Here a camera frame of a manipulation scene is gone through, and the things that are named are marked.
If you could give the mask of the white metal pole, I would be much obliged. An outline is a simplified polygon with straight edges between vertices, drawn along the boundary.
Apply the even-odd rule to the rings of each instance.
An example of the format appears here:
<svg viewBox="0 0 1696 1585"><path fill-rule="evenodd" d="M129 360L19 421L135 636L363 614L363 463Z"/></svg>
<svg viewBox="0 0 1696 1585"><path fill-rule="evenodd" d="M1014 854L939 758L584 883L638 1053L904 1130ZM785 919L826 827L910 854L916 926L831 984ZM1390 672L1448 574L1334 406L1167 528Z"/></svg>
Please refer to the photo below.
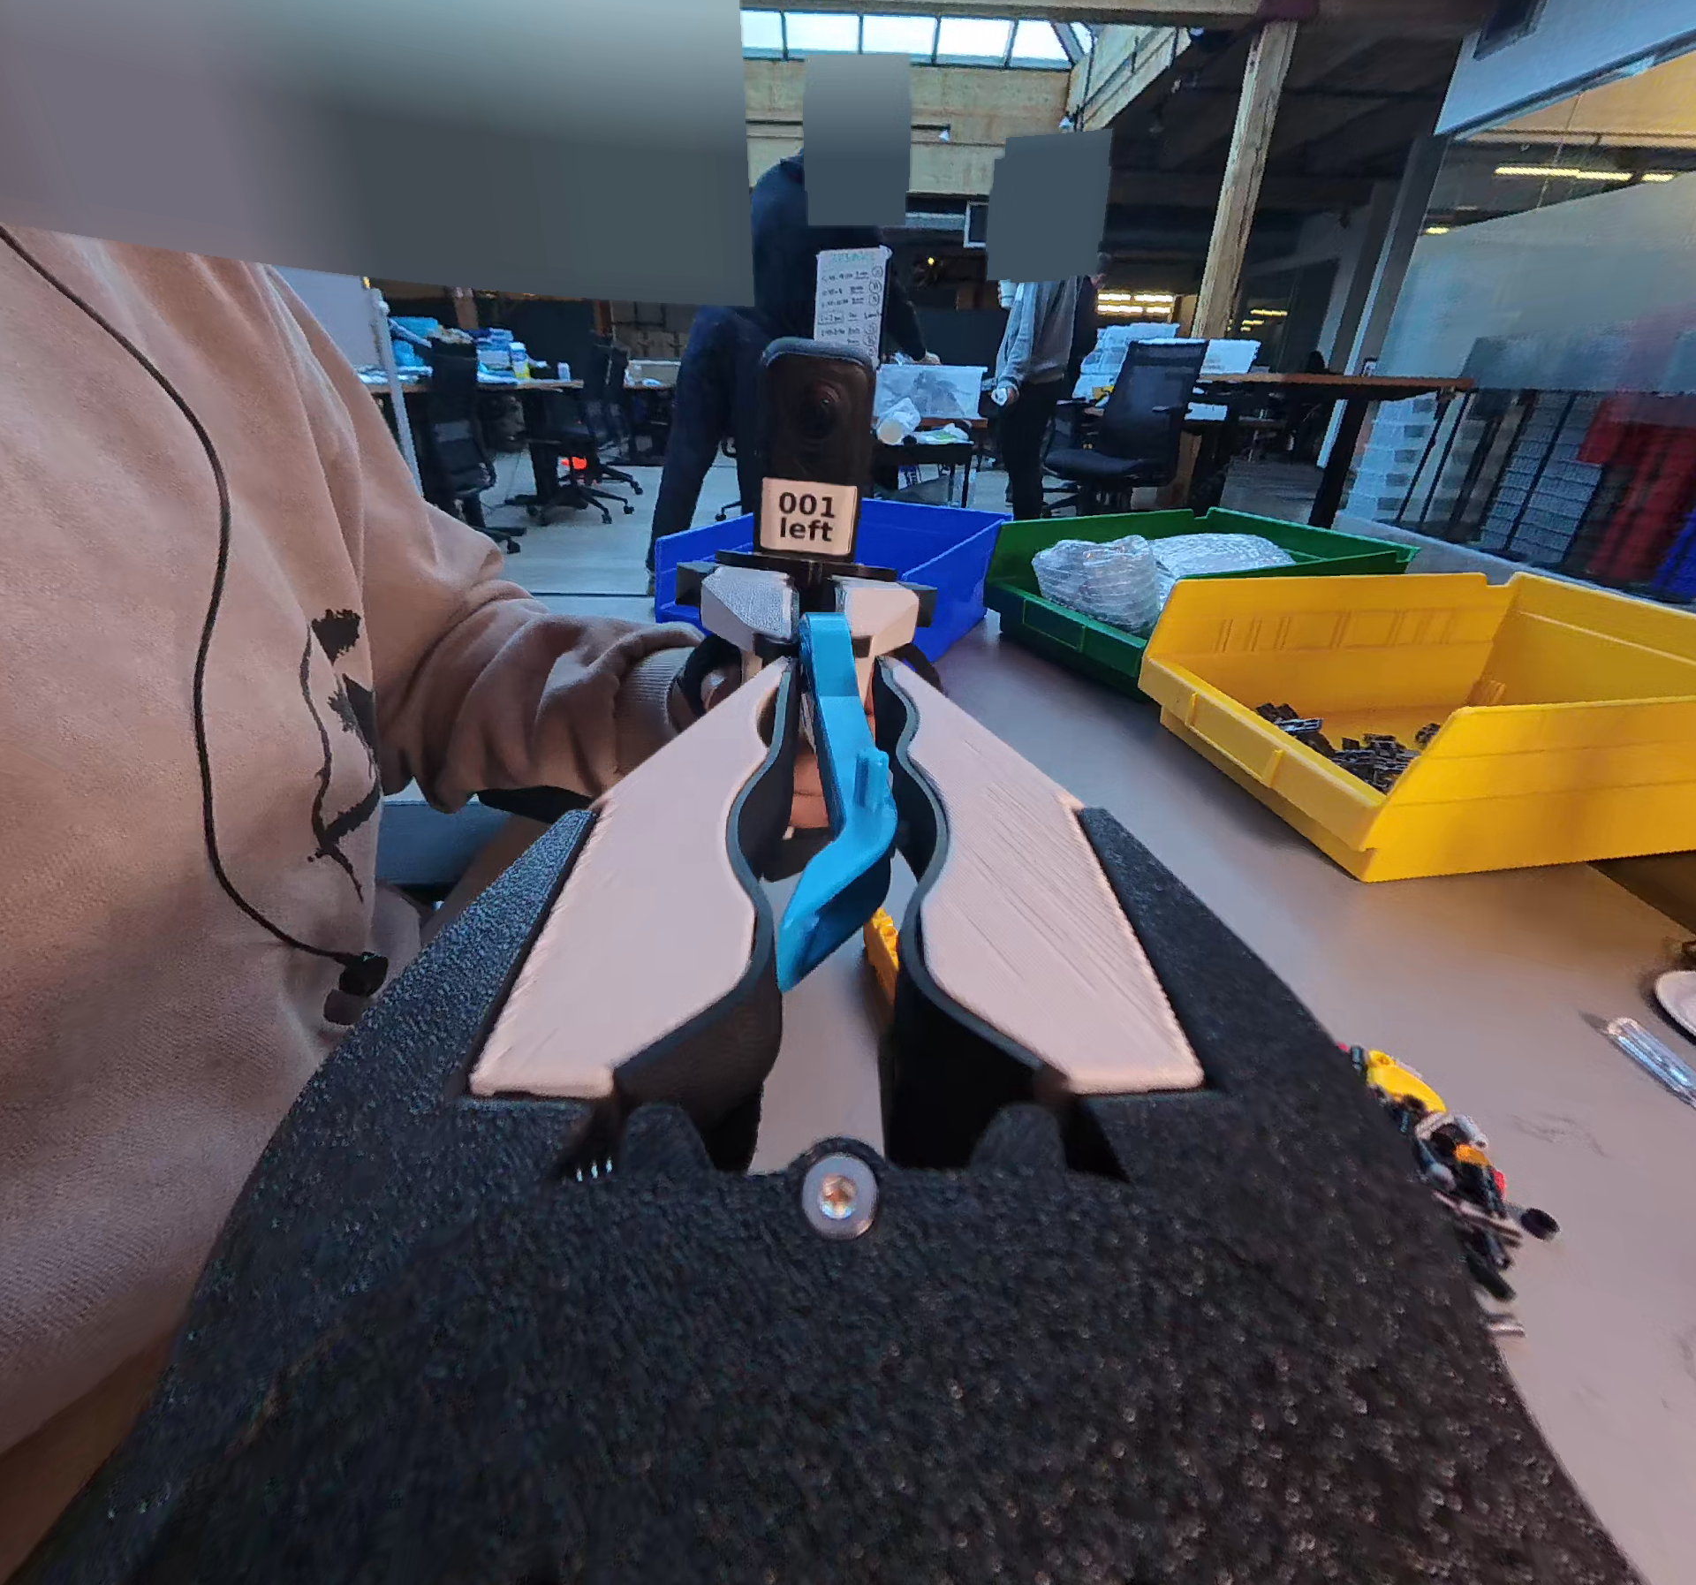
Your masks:
<svg viewBox="0 0 1696 1585"><path fill-rule="evenodd" d="M398 440L398 452L413 478L413 490L424 494L424 467L417 467L413 428L412 428L412 411L405 411L405 381L403 381L398 360L396 360L390 304L384 299L384 291L376 286L373 275L363 275L363 295L366 295L376 353L380 353L380 370L384 370L380 388L386 388L386 398L390 398L396 440Z"/></svg>

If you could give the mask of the person's left forearm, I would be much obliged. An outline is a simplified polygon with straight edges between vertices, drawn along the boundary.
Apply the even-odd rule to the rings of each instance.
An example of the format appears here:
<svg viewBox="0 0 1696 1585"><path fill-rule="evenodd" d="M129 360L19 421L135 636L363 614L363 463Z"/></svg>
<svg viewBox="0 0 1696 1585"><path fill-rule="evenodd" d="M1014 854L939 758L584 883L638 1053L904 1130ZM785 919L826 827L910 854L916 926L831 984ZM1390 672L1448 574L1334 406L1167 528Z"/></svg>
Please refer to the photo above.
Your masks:
<svg viewBox="0 0 1696 1585"><path fill-rule="evenodd" d="M363 596L386 791L442 810L488 787L601 796L689 725L674 676L699 630L558 614L424 495L373 508Z"/></svg>

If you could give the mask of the flat bubble wrap bag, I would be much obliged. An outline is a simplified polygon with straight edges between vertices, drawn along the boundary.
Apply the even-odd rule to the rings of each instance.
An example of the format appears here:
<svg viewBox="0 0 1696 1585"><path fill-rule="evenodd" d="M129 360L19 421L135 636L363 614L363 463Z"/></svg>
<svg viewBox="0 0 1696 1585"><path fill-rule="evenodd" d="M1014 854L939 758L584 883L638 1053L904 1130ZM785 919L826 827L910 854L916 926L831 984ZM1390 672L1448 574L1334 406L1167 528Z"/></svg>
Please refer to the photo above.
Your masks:
<svg viewBox="0 0 1696 1585"><path fill-rule="evenodd" d="M1255 530L1181 530L1153 534L1153 559L1160 588L1173 592L1181 578L1259 574L1292 571L1297 559Z"/></svg>

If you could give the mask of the black office chair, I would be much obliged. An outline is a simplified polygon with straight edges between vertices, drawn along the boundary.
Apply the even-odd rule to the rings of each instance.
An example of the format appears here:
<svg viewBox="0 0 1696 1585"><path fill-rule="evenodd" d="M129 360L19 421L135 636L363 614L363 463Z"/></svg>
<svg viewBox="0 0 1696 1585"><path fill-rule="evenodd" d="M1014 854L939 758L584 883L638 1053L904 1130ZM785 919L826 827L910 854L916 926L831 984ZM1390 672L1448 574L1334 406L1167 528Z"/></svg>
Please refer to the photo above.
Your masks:
<svg viewBox="0 0 1696 1585"><path fill-rule="evenodd" d="M488 534L507 551L522 551L525 528L493 528L480 508L480 494L493 490L497 474L480 440L476 411L476 342L465 331L440 327L429 333L429 379L424 394L428 495Z"/></svg>
<svg viewBox="0 0 1696 1585"><path fill-rule="evenodd" d="M1134 337L1092 437L1046 452L1046 474L1063 482L1046 494L1046 512L1127 512L1136 494L1165 490L1181 467L1205 360L1209 337Z"/></svg>
<svg viewBox="0 0 1696 1585"><path fill-rule="evenodd" d="M584 370L563 381L563 365L558 365L559 388L541 388L525 411L533 463L533 501L525 501L525 512L537 524L558 524L563 512L601 512L612 524L614 508L635 512L633 495L603 490L612 478L643 494L633 474L608 463L612 452L625 452L614 421L618 360L625 352L612 337L595 337Z"/></svg>

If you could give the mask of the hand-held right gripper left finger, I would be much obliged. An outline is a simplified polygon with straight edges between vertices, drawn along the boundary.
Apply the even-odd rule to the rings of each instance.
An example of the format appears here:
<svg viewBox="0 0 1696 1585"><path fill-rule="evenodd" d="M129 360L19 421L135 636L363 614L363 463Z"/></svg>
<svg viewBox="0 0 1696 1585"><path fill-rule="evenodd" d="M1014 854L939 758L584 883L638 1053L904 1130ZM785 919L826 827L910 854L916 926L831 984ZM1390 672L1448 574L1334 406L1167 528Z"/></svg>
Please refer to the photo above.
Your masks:
<svg viewBox="0 0 1696 1585"><path fill-rule="evenodd" d="M672 1103L721 1170L750 1170L780 1050L767 879L796 708L780 659L601 798L471 1067L476 1098L571 1098L608 1143Z"/></svg>

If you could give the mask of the background work table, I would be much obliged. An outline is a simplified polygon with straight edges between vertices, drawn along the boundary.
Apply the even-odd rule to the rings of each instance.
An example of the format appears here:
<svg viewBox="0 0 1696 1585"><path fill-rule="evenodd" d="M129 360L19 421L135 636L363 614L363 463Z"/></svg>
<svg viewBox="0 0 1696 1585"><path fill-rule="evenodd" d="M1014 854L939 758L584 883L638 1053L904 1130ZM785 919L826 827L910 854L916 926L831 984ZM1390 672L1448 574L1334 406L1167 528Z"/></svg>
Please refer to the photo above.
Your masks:
<svg viewBox="0 0 1696 1585"><path fill-rule="evenodd" d="M1326 467L1320 467L1320 484L1317 484L1310 515L1306 515L1310 528L1328 528L1344 505L1370 411L1393 406L1393 400L1414 400L1426 394L1431 394L1448 406L1452 398L1473 394L1476 379L1473 375L1464 375L1464 379L1443 379L1443 375L1439 379L1431 379L1431 375L1334 375L1334 370L1326 370L1326 375L1317 375L1317 370L1315 375L1303 375L1303 370L1294 370L1294 375L1292 370L1286 375L1278 375L1278 370L1243 370L1243 375L1217 370L1217 375L1201 379L1201 398L1210 406L1217 400L1240 400L1240 398L1261 398L1261 394L1278 394L1278 388L1284 394L1306 388L1326 406L1344 406L1334 449L1328 449Z"/></svg>

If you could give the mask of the clear-handled small screwdriver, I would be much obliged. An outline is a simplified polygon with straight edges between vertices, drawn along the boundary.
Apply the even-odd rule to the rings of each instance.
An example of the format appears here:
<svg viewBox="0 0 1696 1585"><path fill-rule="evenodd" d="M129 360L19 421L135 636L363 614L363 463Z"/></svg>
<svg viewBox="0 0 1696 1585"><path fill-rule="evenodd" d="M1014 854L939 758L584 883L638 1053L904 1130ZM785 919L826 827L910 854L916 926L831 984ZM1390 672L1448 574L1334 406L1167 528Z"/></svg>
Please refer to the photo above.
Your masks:
<svg viewBox="0 0 1696 1585"><path fill-rule="evenodd" d="M1602 1038L1616 1044L1668 1094L1678 1094L1686 1109L1696 1109L1696 1067L1660 1038L1653 1038L1640 1022L1633 1018L1602 1022Z"/></svg>

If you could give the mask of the green plastic bin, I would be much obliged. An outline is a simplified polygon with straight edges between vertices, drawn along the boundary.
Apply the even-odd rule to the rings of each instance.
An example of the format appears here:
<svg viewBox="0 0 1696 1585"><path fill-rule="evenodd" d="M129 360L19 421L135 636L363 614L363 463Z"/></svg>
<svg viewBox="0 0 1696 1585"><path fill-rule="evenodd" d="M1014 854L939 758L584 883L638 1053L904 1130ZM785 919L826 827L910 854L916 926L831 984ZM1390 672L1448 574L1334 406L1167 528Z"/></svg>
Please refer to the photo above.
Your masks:
<svg viewBox="0 0 1696 1585"><path fill-rule="evenodd" d="M987 605L1004 617L1004 637L1019 643L1090 683L1125 699L1139 699L1139 663L1153 636L1134 636L1092 622L1068 605L1038 596L1031 559L1059 538L1115 538L1115 534L1181 534L1181 530L1255 530L1284 542L1297 565L1292 571L1251 571L1223 578L1334 578L1334 574L1399 574L1415 559L1414 542L1385 534L1349 534L1310 528L1303 519L1274 519L1235 508L1165 508L1165 512L1098 512L1055 519L1008 519L987 571Z"/></svg>

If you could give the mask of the clear plastic storage box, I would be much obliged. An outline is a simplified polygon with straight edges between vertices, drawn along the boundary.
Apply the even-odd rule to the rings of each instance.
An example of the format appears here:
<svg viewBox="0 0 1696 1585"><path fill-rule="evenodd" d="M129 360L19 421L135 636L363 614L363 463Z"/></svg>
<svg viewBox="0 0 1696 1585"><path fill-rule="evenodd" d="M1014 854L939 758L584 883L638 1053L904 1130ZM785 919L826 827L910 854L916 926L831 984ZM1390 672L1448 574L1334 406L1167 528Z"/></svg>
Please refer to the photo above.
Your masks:
<svg viewBox="0 0 1696 1585"><path fill-rule="evenodd" d="M926 365L926 363L883 363L877 370L872 416L898 421L969 421L983 406L987 365Z"/></svg>

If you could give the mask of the grey desk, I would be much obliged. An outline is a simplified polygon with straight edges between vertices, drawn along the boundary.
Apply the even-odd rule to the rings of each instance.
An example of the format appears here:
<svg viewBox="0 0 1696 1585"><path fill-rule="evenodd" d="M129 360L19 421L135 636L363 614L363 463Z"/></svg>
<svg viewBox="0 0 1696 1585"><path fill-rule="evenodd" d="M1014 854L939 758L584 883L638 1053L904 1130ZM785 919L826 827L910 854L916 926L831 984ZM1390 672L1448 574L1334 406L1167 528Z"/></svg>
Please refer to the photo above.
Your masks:
<svg viewBox="0 0 1696 1585"><path fill-rule="evenodd" d="M1357 883L1173 738L1157 705L997 637L946 692L1139 835L1349 1044L1415 1065L1481 1119L1564 1234L1520 1261L1505 1361L1644 1580L1691 1580L1696 1124L1611 1038L1668 1038L1644 976L1686 936L1593 867Z"/></svg>

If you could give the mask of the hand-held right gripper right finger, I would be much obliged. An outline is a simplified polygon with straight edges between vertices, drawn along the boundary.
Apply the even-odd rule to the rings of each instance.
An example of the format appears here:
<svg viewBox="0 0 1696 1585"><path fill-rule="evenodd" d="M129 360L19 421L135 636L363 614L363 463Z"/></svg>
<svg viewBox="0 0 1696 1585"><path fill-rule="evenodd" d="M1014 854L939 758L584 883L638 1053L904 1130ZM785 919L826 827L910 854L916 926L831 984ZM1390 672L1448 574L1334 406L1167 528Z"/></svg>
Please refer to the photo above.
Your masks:
<svg viewBox="0 0 1696 1585"><path fill-rule="evenodd" d="M1209 1082L1086 827L1086 805L909 663L877 671L904 860L883 1155L958 1170L1008 1109Z"/></svg>

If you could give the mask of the cluttered background table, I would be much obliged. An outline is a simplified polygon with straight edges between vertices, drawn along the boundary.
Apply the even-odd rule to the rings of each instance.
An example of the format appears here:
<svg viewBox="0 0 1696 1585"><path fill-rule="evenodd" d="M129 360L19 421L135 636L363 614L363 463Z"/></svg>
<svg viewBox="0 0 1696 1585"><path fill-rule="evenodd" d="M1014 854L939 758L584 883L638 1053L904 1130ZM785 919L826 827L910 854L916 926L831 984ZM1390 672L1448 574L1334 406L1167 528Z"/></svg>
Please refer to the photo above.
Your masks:
<svg viewBox="0 0 1696 1585"><path fill-rule="evenodd" d="M440 319L398 316L390 323L396 379L405 394L417 394L429 381L428 348L434 333L442 333ZM546 365L541 360L529 360L522 342L476 342L476 387L480 388L584 388L584 379L578 379L571 365Z"/></svg>

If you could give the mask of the pile of small connector pins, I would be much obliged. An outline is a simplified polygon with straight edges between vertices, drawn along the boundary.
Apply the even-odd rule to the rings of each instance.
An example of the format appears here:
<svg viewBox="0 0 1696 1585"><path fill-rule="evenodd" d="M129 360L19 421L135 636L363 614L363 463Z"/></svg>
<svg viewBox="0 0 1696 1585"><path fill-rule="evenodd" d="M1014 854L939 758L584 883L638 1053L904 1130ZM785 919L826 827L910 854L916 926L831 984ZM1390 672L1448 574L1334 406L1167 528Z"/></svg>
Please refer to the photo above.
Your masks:
<svg viewBox="0 0 1696 1585"><path fill-rule="evenodd" d="M1457 1239L1487 1333L1495 1341L1524 1341L1527 1323L1515 1307L1515 1258L1524 1255L1524 1240L1556 1240L1564 1223L1537 1206L1515 1201L1485 1128L1452 1109L1414 1065L1385 1050L1338 1050L1370 1088L1374 1103L1399 1130L1415 1177L1428 1186Z"/></svg>

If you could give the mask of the handwritten sign on stand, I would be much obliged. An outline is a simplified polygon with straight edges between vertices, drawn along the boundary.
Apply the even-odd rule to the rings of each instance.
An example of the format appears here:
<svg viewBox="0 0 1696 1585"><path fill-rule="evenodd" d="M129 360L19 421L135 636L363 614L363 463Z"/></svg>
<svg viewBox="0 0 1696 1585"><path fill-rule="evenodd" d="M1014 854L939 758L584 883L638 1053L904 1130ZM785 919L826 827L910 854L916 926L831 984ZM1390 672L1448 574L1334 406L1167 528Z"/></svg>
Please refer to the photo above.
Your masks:
<svg viewBox="0 0 1696 1585"><path fill-rule="evenodd" d="M864 363L880 365L888 261L888 243L817 253L817 342L856 352Z"/></svg>

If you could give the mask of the yellow plastic parts bin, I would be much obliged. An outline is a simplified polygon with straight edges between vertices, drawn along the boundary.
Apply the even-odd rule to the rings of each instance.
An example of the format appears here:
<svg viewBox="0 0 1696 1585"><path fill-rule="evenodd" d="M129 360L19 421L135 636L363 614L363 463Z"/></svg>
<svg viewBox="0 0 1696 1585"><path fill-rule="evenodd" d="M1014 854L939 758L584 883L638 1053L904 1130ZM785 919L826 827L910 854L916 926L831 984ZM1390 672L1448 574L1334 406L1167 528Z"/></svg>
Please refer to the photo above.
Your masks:
<svg viewBox="0 0 1696 1585"><path fill-rule="evenodd" d="M1139 688L1364 883L1691 850L1691 612L1543 574L1181 578ZM1261 700L1334 739L1439 734L1376 791Z"/></svg>

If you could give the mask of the crumpled clear plastic bag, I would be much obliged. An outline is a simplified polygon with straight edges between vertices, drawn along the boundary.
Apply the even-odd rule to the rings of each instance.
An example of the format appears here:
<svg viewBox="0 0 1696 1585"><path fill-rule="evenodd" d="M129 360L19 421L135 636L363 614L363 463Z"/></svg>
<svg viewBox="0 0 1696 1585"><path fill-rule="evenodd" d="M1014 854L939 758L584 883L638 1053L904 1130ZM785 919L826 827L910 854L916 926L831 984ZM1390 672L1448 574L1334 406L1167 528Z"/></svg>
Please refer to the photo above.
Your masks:
<svg viewBox="0 0 1696 1585"><path fill-rule="evenodd" d="M1092 622L1153 636L1176 588L1147 534L1059 538L1031 559L1038 596Z"/></svg>

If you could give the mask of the heap of black brick parts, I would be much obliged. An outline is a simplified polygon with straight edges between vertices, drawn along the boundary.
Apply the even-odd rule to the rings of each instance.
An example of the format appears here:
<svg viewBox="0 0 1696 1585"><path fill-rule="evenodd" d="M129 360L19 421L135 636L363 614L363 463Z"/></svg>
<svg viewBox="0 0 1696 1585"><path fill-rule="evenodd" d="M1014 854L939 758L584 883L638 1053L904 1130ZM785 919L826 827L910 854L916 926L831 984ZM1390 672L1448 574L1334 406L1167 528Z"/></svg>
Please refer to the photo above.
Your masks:
<svg viewBox="0 0 1696 1585"><path fill-rule="evenodd" d="M1399 739L1397 734L1344 734L1334 739L1320 718L1306 718L1286 700L1261 700L1255 712L1376 791L1390 791L1439 734L1439 722L1428 722L1414 734L1414 739Z"/></svg>

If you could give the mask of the blue plastic bin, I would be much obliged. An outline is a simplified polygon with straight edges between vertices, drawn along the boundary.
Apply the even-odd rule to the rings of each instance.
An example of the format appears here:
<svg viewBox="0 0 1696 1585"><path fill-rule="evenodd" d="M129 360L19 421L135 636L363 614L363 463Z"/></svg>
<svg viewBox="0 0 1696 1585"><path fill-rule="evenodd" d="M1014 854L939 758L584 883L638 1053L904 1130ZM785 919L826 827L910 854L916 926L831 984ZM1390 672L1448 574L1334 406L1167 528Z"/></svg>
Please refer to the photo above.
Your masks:
<svg viewBox="0 0 1696 1585"><path fill-rule="evenodd" d="M943 655L983 622L983 588L1004 519L1004 512L946 505L862 505L862 559L934 588L934 614L916 630L916 647L930 663L943 663ZM679 603L679 565L747 546L755 546L755 515L731 515L708 528L664 534L655 542L655 617L699 622L699 605Z"/></svg>

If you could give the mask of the blue brick separator tool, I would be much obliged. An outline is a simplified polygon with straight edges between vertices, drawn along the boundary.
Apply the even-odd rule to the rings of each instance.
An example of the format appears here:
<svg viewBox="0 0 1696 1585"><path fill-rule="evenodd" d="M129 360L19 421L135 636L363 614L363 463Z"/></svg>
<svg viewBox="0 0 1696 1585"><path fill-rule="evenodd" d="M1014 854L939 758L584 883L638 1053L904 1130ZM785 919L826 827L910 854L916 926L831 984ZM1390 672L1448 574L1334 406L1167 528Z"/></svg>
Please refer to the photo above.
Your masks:
<svg viewBox="0 0 1696 1585"><path fill-rule="evenodd" d="M888 900L898 806L872 734L846 614L806 614L800 687L812 699L812 758L826 791L826 848L800 867L772 936L779 984L796 988L856 936Z"/></svg>

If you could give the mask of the wooden support post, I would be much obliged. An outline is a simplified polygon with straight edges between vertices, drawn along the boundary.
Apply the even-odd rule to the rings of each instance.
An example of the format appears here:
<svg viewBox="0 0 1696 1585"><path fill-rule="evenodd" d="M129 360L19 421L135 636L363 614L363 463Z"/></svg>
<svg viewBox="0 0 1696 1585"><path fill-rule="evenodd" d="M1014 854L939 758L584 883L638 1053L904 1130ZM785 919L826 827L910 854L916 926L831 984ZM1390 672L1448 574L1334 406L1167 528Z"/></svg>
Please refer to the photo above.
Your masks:
<svg viewBox="0 0 1696 1585"><path fill-rule="evenodd" d="M1223 337L1235 319L1247 241L1261 199L1261 174L1297 31L1303 24L1294 18L1269 18L1255 31L1190 316L1196 337Z"/></svg>

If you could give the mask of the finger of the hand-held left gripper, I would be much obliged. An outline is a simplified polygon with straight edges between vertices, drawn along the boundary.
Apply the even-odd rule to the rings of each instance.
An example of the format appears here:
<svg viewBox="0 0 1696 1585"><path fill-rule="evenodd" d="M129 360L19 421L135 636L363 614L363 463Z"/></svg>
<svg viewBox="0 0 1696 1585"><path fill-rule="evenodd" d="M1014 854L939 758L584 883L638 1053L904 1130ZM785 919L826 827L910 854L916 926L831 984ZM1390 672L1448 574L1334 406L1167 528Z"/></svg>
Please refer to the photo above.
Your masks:
<svg viewBox="0 0 1696 1585"><path fill-rule="evenodd" d="M922 599L898 578L835 578L835 612L847 622L856 683L872 687L877 659L916 643Z"/></svg>
<svg viewBox="0 0 1696 1585"><path fill-rule="evenodd" d="M800 596L789 571L710 566L699 592L701 630L741 659L796 655Z"/></svg>

